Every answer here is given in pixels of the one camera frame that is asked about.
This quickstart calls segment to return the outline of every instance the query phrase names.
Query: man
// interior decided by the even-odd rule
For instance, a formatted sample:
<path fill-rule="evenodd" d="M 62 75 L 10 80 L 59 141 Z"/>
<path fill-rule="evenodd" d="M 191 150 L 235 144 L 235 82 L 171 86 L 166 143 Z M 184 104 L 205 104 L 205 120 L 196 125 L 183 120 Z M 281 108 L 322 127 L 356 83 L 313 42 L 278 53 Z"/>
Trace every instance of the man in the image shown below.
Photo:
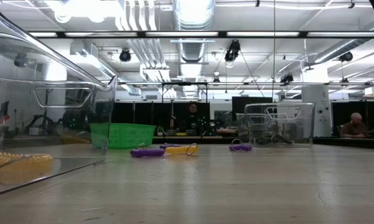
<path fill-rule="evenodd" d="M 367 137 L 367 127 L 362 123 L 362 116 L 359 113 L 351 114 L 351 121 L 342 128 L 343 138 L 363 139 Z"/>

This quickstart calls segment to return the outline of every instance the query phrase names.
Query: ceiling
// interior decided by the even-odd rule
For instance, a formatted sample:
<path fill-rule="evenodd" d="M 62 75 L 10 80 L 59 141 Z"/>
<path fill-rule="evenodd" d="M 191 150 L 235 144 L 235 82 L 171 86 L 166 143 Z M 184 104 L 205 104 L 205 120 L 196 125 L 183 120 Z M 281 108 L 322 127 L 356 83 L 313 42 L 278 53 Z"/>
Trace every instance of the ceiling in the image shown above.
<path fill-rule="evenodd" d="M 31 1 L 36 7 L 47 7 L 42 1 Z M 374 10 L 371 7 L 355 7 L 348 9 L 350 1 L 346 0 L 277 0 L 276 6 L 316 7 L 346 6 L 340 9 L 326 10 L 292 10 L 270 7 L 274 1 L 261 1 L 260 7 L 254 7 L 256 1 L 217 0 L 212 30 L 320 30 L 320 31 L 368 31 L 368 24 L 374 23 Z M 369 6 L 368 0 L 355 1 L 358 6 Z M 157 0 L 156 25 L 160 30 L 174 30 L 174 20 L 171 0 Z M 66 30 L 66 31 L 98 31 L 117 30 L 115 19 L 107 17 L 102 23 L 91 22 L 86 17 L 72 18 L 66 24 L 60 24 L 54 19 L 51 9 L 26 9 L 31 4 L 24 1 L 0 2 L 0 11 L 8 19 L 28 31 Z M 305 55 L 318 54 L 341 39 L 243 39 L 240 38 L 242 54 L 236 59 L 232 68 L 227 68 L 224 53 L 230 45 L 230 39 L 214 39 L 215 43 L 207 44 L 204 65 L 198 82 L 211 82 L 214 72 L 220 72 L 221 82 L 251 81 L 252 75 L 259 82 L 270 82 L 272 74 L 279 81 L 284 72 L 277 73 L 293 60 L 304 58 Z M 126 39 L 88 39 L 98 47 L 99 57 L 116 70 L 122 80 L 141 82 L 139 76 L 140 62 L 132 53 L 130 62 L 120 62 L 119 53 L 123 48 L 130 48 Z M 177 45 L 170 39 L 160 39 L 162 51 L 170 68 L 171 78 L 181 77 L 179 72 L 179 55 Z M 374 40 L 371 40 L 351 51 L 354 59 L 344 63 L 327 62 L 330 81 L 341 80 L 342 75 L 365 71 L 374 66 Z M 301 68 L 294 67 L 290 71 L 295 82 L 300 80 Z M 374 79 L 374 72 L 362 75 L 355 82 L 367 82 Z"/>

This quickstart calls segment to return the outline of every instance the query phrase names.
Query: purple toy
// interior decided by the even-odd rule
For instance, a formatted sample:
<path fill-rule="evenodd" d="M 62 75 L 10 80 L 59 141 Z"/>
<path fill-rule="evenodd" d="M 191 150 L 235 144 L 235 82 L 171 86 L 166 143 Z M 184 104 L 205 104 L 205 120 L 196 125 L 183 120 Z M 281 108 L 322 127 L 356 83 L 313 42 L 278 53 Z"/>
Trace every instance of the purple toy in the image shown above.
<path fill-rule="evenodd" d="M 165 143 L 164 145 L 159 146 L 161 149 L 166 149 L 167 147 L 180 147 L 178 144 L 168 144 Z"/>
<path fill-rule="evenodd" d="M 240 144 L 239 145 L 233 145 L 233 143 L 235 141 L 239 141 Z M 232 152 L 240 152 L 240 151 L 251 151 L 251 145 L 248 145 L 248 144 L 242 144 L 242 141 L 240 139 L 234 139 L 231 144 L 230 144 L 230 150 Z"/>
<path fill-rule="evenodd" d="M 132 149 L 130 155 L 133 157 L 163 156 L 164 149 Z"/>

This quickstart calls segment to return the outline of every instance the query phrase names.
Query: yellow coiled tube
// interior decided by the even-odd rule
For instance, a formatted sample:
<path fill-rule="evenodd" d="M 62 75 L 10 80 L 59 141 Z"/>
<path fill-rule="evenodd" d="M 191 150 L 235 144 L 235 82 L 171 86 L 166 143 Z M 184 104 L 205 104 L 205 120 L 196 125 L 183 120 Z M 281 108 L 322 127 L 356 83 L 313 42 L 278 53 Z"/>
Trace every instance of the yellow coiled tube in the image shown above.
<path fill-rule="evenodd" d="M 197 153 L 198 150 L 199 150 L 198 145 L 193 144 L 191 146 L 167 147 L 166 153 L 192 155 L 194 153 Z"/>
<path fill-rule="evenodd" d="M 54 159 L 47 154 L 0 152 L 0 185 L 24 184 L 51 175 Z"/>

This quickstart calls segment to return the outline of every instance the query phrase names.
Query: bald man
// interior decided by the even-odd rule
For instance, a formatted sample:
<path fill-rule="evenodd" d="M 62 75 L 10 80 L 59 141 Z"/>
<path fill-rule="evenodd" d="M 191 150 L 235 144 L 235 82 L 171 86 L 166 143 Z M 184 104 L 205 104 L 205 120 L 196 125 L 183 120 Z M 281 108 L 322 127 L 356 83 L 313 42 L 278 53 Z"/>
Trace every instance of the bald man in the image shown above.
<path fill-rule="evenodd" d="M 359 113 L 351 114 L 351 121 L 342 128 L 343 138 L 366 138 L 367 127 L 362 123 L 362 116 Z"/>

